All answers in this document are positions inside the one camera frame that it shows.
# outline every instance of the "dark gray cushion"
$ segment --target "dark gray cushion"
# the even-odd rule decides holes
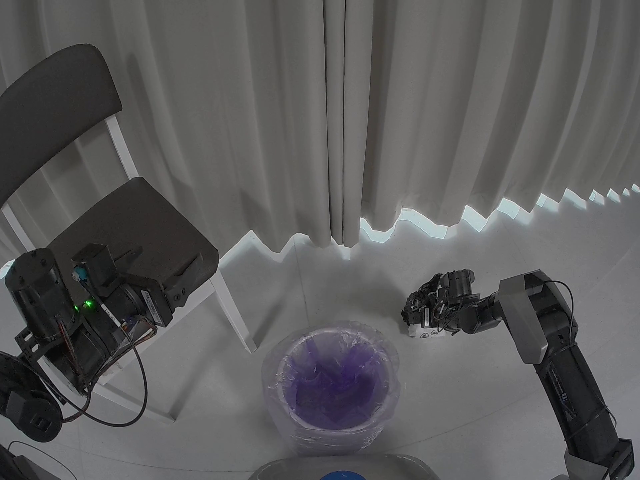
[[[122,110],[98,48],[76,44],[36,64],[0,95],[0,205],[92,126]]]
[[[143,178],[133,178],[92,206],[48,247],[76,303],[86,294],[71,277],[71,258],[88,243],[108,245],[114,257],[142,245],[130,268],[164,283],[200,252],[204,267],[194,289],[215,274],[218,250]]]

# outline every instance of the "light under curtain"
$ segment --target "light under curtain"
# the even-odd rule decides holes
[[[0,0],[0,90],[94,44],[139,172],[221,253],[249,230],[352,246],[361,216],[631,188],[638,30],[640,0]],[[124,181],[98,126],[9,204],[45,246]]]

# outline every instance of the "white chair frame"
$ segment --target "white chair frame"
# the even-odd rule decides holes
[[[129,179],[132,179],[139,176],[138,170],[136,169],[136,165],[133,163],[133,158],[131,157],[129,148],[127,148],[127,144],[124,140],[122,131],[120,130],[120,125],[118,124],[118,119],[116,118],[115,114],[107,117],[107,119],[105,119],[104,121],[107,124],[109,135],[111,136],[111,140],[114,147],[116,148],[116,152],[118,153],[120,162],[122,162],[122,166],[124,167],[124,171],[126,172],[127,177]],[[11,210],[8,202],[2,206],[2,213],[4,214],[5,219],[7,219],[7,222],[9,222],[9,225],[13,229],[13,232],[16,234],[22,245],[24,245],[25,249],[27,249],[27,251],[35,249],[33,242],[25,232],[24,228],[21,226],[20,222],[18,222],[18,219],[15,217],[15,214]],[[181,320],[192,309],[196,308],[196,306],[201,304],[201,302],[203,302],[213,293],[217,295],[220,306],[222,306],[222,311],[224,311],[229,320],[229,323],[231,324],[231,327],[234,328],[234,331],[236,331],[238,338],[240,338],[240,341],[242,341],[242,345],[244,346],[244,348],[249,353],[254,352],[257,347],[253,341],[249,329],[247,329],[247,326],[244,323],[242,316],[240,315],[240,311],[238,311],[233,297],[231,297],[231,293],[229,292],[227,283],[225,283],[225,280],[222,277],[219,269],[204,284],[199,286],[197,290],[189,295],[187,304],[185,304],[185,306],[182,308],[178,308],[174,313],[171,324],[169,324],[166,328],[159,327],[155,338],[151,341],[157,340],[160,336],[162,336],[162,334],[171,329],[171,327],[175,325],[176,322]],[[140,344],[137,349],[141,353],[149,345],[150,341],[146,341]],[[108,384],[109,380],[111,380],[121,369],[123,369],[124,366],[129,364],[132,361],[133,357],[134,355],[132,353],[128,353],[121,359],[119,359],[118,362],[114,364],[114,366],[112,366],[104,375],[100,377],[98,383],[93,388],[93,393],[107,398],[117,405],[126,407],[127,409],[130,409],[134,412],[139,412],[142,408],[142,404],[139,400],[136,400],[132,396],[127,395],[126,393],[123,393],[119,389],[116,389]],[[172,423],[173,421],[175,421],[175,418],[171,416],[171,414],[158,411],[149,407],[148,405],[145,409],[144,416],[160,421],[162,423]]]

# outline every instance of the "gray floor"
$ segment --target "gray floor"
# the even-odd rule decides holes
[[[531,366],[520,362],[504,326],[430,342],[406,336],[406,296],[437,271],[471,268],[476,291],[505,276],[542,268],[571,286],[578,343],[618,418],[620,436],[640,447],[640,195],[587,210],[564,199],[558,212],[535,208],[528,224],[494,212],[482,233],[466,222],[444,240],[399,222],[386,243],[362,235],[343,260],[296,236],[282,262],[245,248],[222,272],[259,344],[249,355],[215,302],[206,302],[144,353],[150,404],[174,414],[164,426],[143,419],[112,429],[82,418],[42,448],[78,478],[246,480],[288,456],[262,402],[265,354],[293,330],[354,319],[382,331],[401,357],[403,393],[395,418],[371,452],[425,460],[442,480],[550,479],[564,472],[564,443]],[[1,347],[15,352],[20,329],[4,285]],[[141,395],[136,364],[113,384]],[[131,413],[96,397],[92,412],[113,421]],[[2,443],[24,439],[0,419]],[[13,452],[36,458],[16,445]],[[64,476],[46,458],[37,462]],[[636,471],[633,478],[640,478]]]

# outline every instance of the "purple plastic bag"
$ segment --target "purple plastic bag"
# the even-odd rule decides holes
[[[372,443],[395,410],[395,347],[380,332],[338,322],[296,332],[265,358],[271,416],[293,450],[353,453]]]

